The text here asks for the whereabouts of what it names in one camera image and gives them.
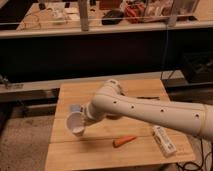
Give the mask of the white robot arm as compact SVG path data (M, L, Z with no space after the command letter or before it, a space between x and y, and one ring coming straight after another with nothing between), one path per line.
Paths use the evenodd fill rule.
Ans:
M67 128L82 136L86 126L100 122L107 114L116 114L177 130L213 142L213 106L138 99L123 95L117 80L107 80L85 107L72 105Z

